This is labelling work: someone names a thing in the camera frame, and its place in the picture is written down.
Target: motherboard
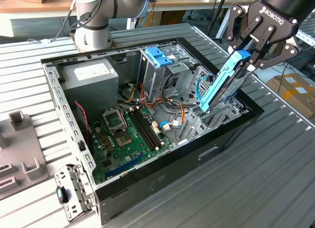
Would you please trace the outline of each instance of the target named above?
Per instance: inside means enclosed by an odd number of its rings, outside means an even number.
[[[93,122],[95,183],[102,183],[172,148],[168,137],[154,125],[146,107],[132,112],[109,109],[103,118]]]

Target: blue cable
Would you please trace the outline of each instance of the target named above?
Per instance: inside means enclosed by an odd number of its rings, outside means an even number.
[[[143,25],[143,24],[144,24],[144,22],[146,21],[146,18],[147,18],[147,12],[144,14],[144,19],[143,19],[143,21],[142,21],[141,25],[139,26],[139,28],[141,28],[141,27],[142,27],[142,25]]]
[[[207,79],[208,77],[201,77],[200,79],[198,79],[197,81],[197,84],[196,84],[196,95],[197,95],[197,98],[201,101],[201,96],[200,96],[200,93],[199,93],[199,84],[200,84],[200,81],[202,79]]]
[[[168,121],[163,121],[163,122],[159,125],[159,127],[162,128],[162,126],[164,126],[165,124],[168,124]]]

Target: green circuit board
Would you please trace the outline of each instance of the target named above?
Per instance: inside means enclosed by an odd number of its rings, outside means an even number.
[[[148,125],[153,121],[148,109],[143,107],[139,110],[141,116],[146,118]],[[130,112],[122,113],[124,120],[126,121],[127,128],[125,131],[118,130],[114,135],[110,135],[109,129],[103,118],[94,122],[91,125],[92,137],[93,137],[93,158],[96,163],[96,168],[93,171],[93,177],[96,184],[102,183],[111,177],[107,174],[117,167],[124,166],[129,162],[133,163],[131,166],[126,166],[125,170],[132,168],[133,166],[143,163],[152,157],[158,156],[165,152],[165,150],[173,147],[171,141],[162,133],[157,136],[162,146],[158,150],[149,148],[146,141],[141,136],[136,125],[129,117]],[[119,124],[115,115],[111,116],[113,124]]]

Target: sticker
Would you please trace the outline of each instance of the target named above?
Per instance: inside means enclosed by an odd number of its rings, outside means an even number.
[[[176,57],[172,54],[172,55],[169,55],[167,56],[168,59],[176,59]]]
[[[296,83],[295,79],[293,79],[292,77],[287,77],[285,78],[287,80],[287,82],[289,83]]]
[[[295,88],[297,91],[299,91],[299,93],[301,93],[301,94],[307,94],[307,91],[304,89],[304,88],[302,88],[302,87],[299,87],[299,88]]]
[[[90,79],[93,77],[109,74],[110,71],[107,69],[104,63],[99,63],[95,65],[89,65],[85,67],[76,68],[74,70],[75,75],[78,80]]]

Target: yellow wire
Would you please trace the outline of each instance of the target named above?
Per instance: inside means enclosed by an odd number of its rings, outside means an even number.
[[[130,103],[132,101],[133,95],[134,95],[134,90],[135,90],[135,88],[132,89],[131,96],[127,101],[125,101],[125,103]]]

